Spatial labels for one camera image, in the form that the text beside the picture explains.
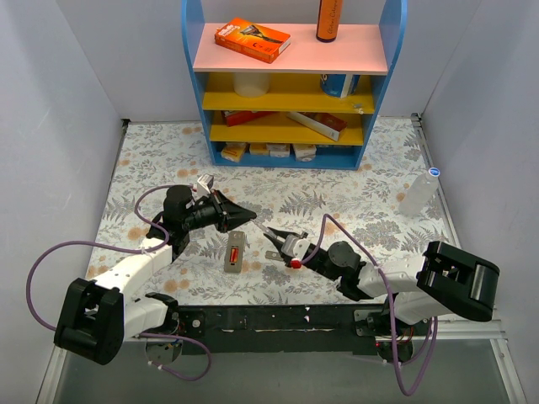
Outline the thin metal screwdriver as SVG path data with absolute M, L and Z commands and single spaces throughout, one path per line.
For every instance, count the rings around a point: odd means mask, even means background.
M 264 233 L 264 234 L 272 234 L 272 231 L 265 225 L 259 223 L 258 221 L 253 221 L 253 223 Z

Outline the grey remote control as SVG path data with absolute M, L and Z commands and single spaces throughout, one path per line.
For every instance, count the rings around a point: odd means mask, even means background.
M 243 266 L 243 253 L 245 249 L 245 233 L 231 231 L 228 235 L 227 249 L 224 256 L 224 272 L 239 274 Z

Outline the grey battery cover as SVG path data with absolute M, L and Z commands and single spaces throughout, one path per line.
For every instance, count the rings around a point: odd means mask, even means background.
M 269 260 L 281 261 L 282 257 L 277 252 L 267 251 L 265 257 Z

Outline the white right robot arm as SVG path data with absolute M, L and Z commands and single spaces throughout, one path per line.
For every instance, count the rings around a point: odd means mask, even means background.
M 348 299 L 392 296 L 393 306 L 381 313 L 382 327 L 391 334 L 435 316 L 455 314 L 474 322 L 489 322 L 493 317 L 499 268 L 445 242 L 430 242 L 419 256 L 377 267 L 347 242 L 323 249 L 305 234 L 271 227 L 262 231 L 286 266 L 304 266 L 336 282 Z

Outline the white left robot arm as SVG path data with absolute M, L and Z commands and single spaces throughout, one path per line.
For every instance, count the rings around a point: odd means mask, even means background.
M 219 190 L 195 198 L 187 185 L 170 187 L 162 212 L 152 220 L 136 254 L 91 280 L 71 282 L 56 326 L 55 345 L 107 364 L 127 338 L 144 332 L 173 335 L 180 326 L 178 302 L 157 292 L 139 297 L 137 291 L 185 250 L 191 231 L 214 226 L 227 233 L 256 217 Z

